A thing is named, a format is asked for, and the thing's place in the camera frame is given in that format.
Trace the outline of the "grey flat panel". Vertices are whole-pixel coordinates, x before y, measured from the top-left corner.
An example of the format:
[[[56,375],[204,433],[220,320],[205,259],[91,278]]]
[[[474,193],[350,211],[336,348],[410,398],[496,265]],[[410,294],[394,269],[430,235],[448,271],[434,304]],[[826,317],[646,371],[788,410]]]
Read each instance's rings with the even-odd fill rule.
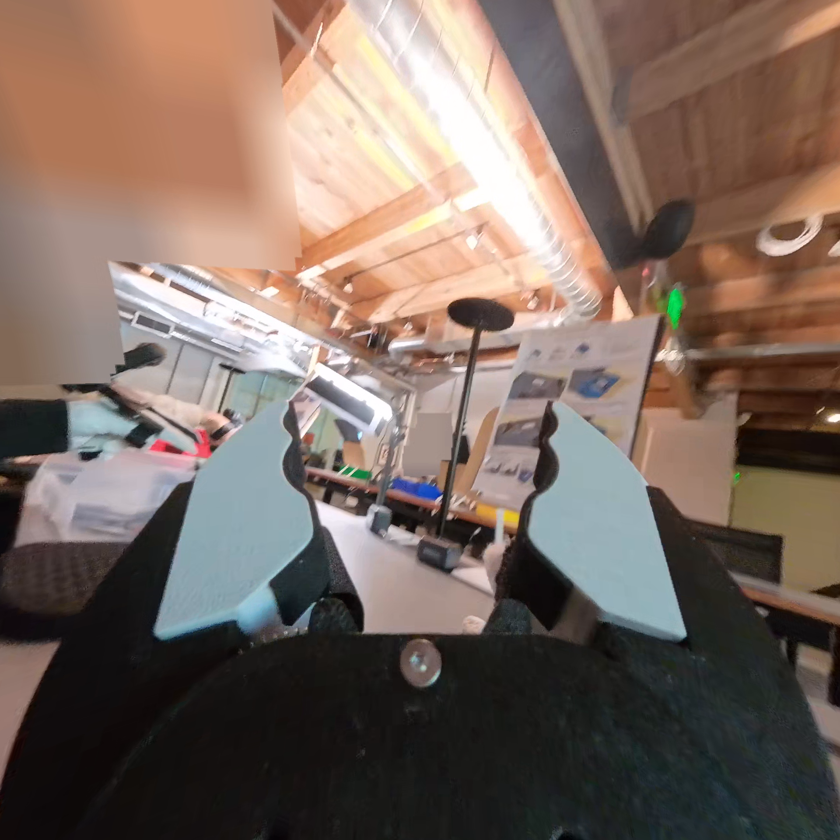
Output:
[[[399,460],[400,475],[420,480],[436,477],[453,444],[451,413],[417,413],[409,424]]]

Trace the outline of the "black power adapter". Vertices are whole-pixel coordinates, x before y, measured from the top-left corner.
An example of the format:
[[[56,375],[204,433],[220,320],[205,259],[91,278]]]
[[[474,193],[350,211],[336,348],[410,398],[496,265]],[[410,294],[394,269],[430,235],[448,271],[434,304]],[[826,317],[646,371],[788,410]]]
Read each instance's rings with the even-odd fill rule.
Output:
[[[460,543],[426,534],[416,546],[419,563],[447,574],[459,567],[463,547]]]

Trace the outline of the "person's right hand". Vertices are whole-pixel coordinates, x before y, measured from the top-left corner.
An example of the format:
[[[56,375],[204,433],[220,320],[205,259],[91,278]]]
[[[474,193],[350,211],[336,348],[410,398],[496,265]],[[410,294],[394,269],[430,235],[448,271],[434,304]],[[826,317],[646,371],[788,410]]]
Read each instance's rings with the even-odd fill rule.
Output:
[[[509,543],[507,542],[494,542],[483,553],[484,569],[494,602],[497,601],[498,578],[508,548]],[[463,619],[461,631],[466,635],[478,636],[484,631],[486,624],[486,619],[468,615]]]

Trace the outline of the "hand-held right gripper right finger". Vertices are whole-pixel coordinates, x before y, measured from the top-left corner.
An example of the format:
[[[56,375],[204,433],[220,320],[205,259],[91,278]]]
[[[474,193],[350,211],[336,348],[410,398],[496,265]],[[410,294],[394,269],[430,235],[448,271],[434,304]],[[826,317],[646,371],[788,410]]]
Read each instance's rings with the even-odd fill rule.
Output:
[[[687,631],[648,485],[628,457],[562,402],[541,449],[545,477],[521,512],[523,545],[599,619],[670,643]]]

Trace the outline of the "person's left forearm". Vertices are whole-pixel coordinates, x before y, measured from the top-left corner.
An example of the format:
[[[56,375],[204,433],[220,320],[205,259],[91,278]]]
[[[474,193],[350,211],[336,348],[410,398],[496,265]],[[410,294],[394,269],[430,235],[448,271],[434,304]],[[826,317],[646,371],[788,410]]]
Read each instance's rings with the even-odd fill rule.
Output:
[[[1,459],[65,453],[69,441],[65,400],[1,401]]]

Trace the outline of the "clear plastic bin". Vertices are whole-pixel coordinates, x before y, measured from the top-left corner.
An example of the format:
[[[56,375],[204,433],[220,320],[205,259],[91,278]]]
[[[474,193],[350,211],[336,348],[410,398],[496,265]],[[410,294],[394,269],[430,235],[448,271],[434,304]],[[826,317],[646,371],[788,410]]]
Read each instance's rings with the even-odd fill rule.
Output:
[[[51,455],[28,483],[14,546],[30,543],[130,543],[197,458],[124,449],[102,460]]]

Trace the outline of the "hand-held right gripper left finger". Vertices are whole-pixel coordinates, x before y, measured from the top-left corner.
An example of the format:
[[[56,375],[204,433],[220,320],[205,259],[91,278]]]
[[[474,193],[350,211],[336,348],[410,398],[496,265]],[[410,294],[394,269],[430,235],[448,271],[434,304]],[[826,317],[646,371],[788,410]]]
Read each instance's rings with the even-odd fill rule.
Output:
[[[288,402],[273,402],[199,469],[154,625],[160,640],[280,615],[270,583],[313,537],[312,513],[283,469]]]

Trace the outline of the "black office chair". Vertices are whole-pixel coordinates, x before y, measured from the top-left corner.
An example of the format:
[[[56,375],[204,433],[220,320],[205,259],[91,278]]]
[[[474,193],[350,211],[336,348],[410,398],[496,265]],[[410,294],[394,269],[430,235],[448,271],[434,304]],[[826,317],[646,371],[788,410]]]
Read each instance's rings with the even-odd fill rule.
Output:
[[[688,520],[693,533],[730,572],[781,584],[784,538],[777,534]]]

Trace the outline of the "black hex-patterned pouch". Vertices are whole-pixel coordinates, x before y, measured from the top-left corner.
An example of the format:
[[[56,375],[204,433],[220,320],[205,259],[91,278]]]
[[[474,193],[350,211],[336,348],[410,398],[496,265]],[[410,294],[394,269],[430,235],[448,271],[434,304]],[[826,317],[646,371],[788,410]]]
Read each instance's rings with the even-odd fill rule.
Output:
[[[126,542],[32,542],[3,553],[2,642],[59,642],[128,547]]]

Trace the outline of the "bright light panel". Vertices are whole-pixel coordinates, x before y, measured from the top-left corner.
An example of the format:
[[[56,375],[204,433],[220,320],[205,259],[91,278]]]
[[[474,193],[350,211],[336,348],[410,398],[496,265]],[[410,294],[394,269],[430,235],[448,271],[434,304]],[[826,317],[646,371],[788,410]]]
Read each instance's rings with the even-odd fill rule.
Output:
[[[316,365],[303,387],[362,434],[380,436],[393,420],[394,412],[388,402],[323,364]]]

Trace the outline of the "black round speaker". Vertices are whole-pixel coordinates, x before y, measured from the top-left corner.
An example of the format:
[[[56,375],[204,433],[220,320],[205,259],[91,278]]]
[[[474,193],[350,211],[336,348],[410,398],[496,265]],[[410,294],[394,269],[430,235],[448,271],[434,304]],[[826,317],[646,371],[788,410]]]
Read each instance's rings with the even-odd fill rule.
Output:
[[[633,265],[667,261],[685,245],[696,217],[689,198],[666,202],[646,225],[633,254]]]

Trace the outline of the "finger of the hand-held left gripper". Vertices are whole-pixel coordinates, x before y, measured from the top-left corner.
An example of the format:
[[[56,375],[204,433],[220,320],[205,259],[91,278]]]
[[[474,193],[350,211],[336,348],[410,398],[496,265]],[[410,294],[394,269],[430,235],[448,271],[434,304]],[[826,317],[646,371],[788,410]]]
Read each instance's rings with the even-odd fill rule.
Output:
[[[148,430],[145,447],[162,441],[186,455],[197,455],[198,436],[194,430],[182,425],[173,417],[156,410],[141,411],[141,425]]]

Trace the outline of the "long wooden desk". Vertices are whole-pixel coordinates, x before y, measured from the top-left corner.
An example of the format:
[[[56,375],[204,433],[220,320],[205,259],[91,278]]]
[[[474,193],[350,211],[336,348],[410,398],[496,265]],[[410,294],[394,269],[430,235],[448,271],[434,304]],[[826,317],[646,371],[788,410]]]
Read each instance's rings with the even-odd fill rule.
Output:
[[[341,476],[338,476],[337,472],[333,470],[314,468],[309,466],[305,467],[305,470],[309,480],[321,481],[321,483],[325,484],[325,486],[327,487],[332,488],[333,490],[336,490],[338,487],[341,487],[344,489],[360,491],[361,493],[369,497],[378,496],[380,488],[375,484],[365,484],[357,480],[344,479]],[[389,501],[400,502],[405,506],[410,506],[412,508],[427,511],[430,514],[439,513],[439,504],[434,500],[426,500],[423,498],[413,497],[407,495],[406,493],[402,493],[400,491],[395,491],[391,489],[385,492],[385,498]],[[497,520],[493,521],[492,519],[479,517],[474,513],[474,509],[469,509],[467,507],[451,507],[448,510],[448,518],[454,520],[461,520],[463,522],[472,522],[478,526],[487,528],[494,527],[497,524]],[[503,520],[503,515],[502,526],[505,532],[515,533],[518,530],[518,526],[512,527],[509,524],[506,524]]]

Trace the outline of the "silver air duct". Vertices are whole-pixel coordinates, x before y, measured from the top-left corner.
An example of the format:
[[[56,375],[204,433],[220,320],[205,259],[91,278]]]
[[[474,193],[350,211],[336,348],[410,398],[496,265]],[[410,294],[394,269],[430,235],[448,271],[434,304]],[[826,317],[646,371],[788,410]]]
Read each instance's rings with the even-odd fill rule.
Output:
[[[489,197],[552,288],[569,321],[593,319],[601,292],[539,196],[527,159],[492,108],[478,76],[424,2],[350,1],[366,34]]]

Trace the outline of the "instruction sheet on stand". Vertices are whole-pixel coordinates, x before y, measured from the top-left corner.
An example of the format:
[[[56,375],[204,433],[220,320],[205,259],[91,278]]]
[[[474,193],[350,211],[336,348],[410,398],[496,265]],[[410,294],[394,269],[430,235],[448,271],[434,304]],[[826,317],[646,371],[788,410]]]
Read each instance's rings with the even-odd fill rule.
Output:
[[[527,332],[473,485],[478,501],[520,511],[550,403],[567,405],[631,456],[664,330],[662,316],[648,315]]]

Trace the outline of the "black pole stand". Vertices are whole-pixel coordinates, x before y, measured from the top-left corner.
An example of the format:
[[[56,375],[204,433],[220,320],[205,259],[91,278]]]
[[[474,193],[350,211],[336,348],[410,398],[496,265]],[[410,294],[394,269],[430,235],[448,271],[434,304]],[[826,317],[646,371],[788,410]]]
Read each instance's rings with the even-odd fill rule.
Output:
[[[235,407],[237,383],[247,371],[236,364],[229,363],[221,363],[219,368],[224,372],[224,383],[218,398],[217,410],[223,415],[228,415],[238,410]]]
[[[464,374],[463,386],[461,389],[458,412],[455,421],[455,432],[453,435],[450,459],[447,467],[444,493],[439,506],[435,537],[445,538],[445,524],[448,516],[448,508],[455,487],[455,474],[458,465],[461,438],[463,437],[466,425],[467,407],[471,386],[475,375],[480,338],[483,333],[498,333],[509,329],[514,321],[513,312],[497,301],[479,297],[461,298],[450,303],[447,307],[448,318],[466,329],[471,330],[468,358]]]

